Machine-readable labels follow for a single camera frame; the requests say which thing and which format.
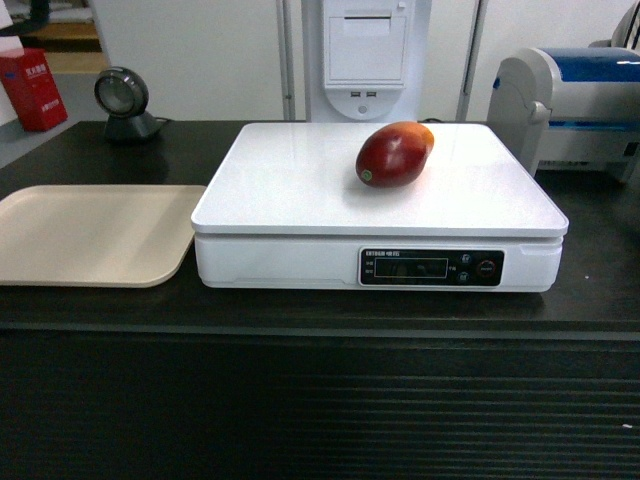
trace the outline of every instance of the beige tray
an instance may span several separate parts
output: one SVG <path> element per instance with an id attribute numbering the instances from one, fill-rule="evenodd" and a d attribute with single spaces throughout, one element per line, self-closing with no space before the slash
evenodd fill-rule
<path id="1" fill-rule="evenodd" d="M 180 185 L 46 185 L 0 202 L 0 284 L 140 288 L 177 270 L 204 192 Z"/>

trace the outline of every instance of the black counter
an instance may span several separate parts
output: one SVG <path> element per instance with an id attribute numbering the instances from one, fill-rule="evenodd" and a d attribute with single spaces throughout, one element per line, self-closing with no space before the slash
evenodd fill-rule
<path id="1" fill-rule="evenodd" d="M 79 123 L 0 198 L 207 185 L 243 125 Z M 193 247 L 148 289 L 0 287 L 0 476 L 635 478 L 640 171 L 536 180 L 570 220 L 541 294 L 211 289 Z"/>
<path id="2" fill-rule="evenodd" d="M 0 198 L 40 184 L 207 185 L 242 126 L 174 122 L 149 144 L 123 147 L 102 140 L 100 122 L 82 122 L 0 170 Z M 570 220 L 558 279 L 542 294 L 214 290 L 200 282 L 192 247 L 177 274 L 150 289 L 3 287 L 0 322 L 159 332 L 640 338 L 640 171 L 626 186 L 603 173 L 538 172 L 536 180 Z"/>

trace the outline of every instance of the black countertop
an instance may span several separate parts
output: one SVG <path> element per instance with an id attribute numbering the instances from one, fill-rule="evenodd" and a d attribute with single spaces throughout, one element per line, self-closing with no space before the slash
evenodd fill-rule
<path id="1" fill-rule="evenodd" d="M 154 141 L 112 146 L 81 122 L 0 170 L 0 198 L 43 184 L 207 185 L 246 122 L 172 122 Z M 567 215 L 548 292 L 211 289 L 190 248 L 148 289 L 0 287 L 4 329 L 301 336 L 640 339 L 640 171 L 538 172 Z"/>

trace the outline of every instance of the scale platform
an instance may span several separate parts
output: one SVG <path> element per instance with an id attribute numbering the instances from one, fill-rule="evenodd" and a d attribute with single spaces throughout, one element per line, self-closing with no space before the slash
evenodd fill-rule
<path id="1" fill-rule="evenodd" d="M 210 287 L 541 292 L 569 222 L 493 132 L 429 124 L 413 183 L 363 184 L 383 124 L 244 127 L 192 214 Z"/>

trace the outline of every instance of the label printer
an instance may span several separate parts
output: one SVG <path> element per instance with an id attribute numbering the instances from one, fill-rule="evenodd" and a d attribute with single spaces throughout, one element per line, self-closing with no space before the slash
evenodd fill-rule
<path id="1" fill-rule="evenodd" d="M 531 175 L 597 170 L 626 182 L 640 155 L 640 55 L 519 50 L 500 64 L 487 124 Z"/>

